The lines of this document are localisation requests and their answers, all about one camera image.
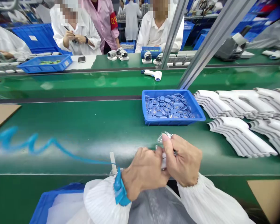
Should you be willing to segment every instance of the blue coiled cord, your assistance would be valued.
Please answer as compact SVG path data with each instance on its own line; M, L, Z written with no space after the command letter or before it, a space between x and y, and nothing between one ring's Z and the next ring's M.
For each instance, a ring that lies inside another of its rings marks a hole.
M106 165L114 164L114 165L116 165L115 163L111 163L111 162L91 160L91 159L86 159L86 158L82 158L82 157L73 155L72 153L67 151L55 138L51 138L50 140L48 140L48 142L43 147L36 150L34 148L34 144L38 138L38 134L33 134L26 142L24 142L20 145L12 146L11 139L17 130L18 130L18 127L12 127L12 128L9 128L9 129L3 131L0 134L0 142L2 143L1 144L2 148L5 151L14 152L14 151L18 151L18 150L28 147L29 153L31 153L32 155L39 155L39 154L43 153L47 148L49 148L50 145L55 145L61 152L63 152L65 155L68 155L69 157L71 157L75 160L80 160L82 162L92 163L92 164L106 164Z

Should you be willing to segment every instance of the small plastic bag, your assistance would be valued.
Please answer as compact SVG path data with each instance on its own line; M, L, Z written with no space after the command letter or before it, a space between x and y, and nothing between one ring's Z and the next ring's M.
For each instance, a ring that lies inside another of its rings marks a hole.
M169 138L171 138L171 136L173 135L173 134L170 134L168 132L162 132L161 135L156 140L156 149L157 149L158 146L163 148L162 134L166 134ZM161 169L164 170L166 168L166 153L163 152L162 157L163 157L163 159L162 159Z

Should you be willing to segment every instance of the red armband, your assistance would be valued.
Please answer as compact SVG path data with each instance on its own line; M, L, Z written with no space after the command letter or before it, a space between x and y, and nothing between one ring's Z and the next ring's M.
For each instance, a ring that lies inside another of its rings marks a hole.
M115 28L118 27L115 12L111 13L110 15L110 24L111 24L111 30L114 30Z

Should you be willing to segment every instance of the blue wrist strap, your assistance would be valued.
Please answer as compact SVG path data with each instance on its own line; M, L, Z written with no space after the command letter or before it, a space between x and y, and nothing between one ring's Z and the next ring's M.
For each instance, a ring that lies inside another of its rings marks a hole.
M115 202L116 204L120 204L121 206L127 206L131 203L131 201L127 197L127 191L124 187L124 183L121 178L121 171L118 167L117 176L114 182L114 191L115 191Z

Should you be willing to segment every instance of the hand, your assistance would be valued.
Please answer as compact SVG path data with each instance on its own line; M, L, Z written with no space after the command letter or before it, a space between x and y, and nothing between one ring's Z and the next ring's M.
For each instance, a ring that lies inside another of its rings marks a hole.
M7 51L0 51L0 53L6 58L6 59L11 59L14 58L13 54L8 53Z
M176 134L171 139L162 134L162 139L170 175L183 187L197 184L202 151Z
M67 30L66 33L65 33L64 38L65 38L66 40L74 40L74 39L75 39L75 36L74 36L73 31L68 31L68 30Z
M86 43L86 38L81 35L76 35L75 40L79 42L79 44L85 44Z
M139 148L131 165L122 172L122 180L130 201L137 199L141 191L165 187L169 180L167 170L161 170L162 149L155 151Z

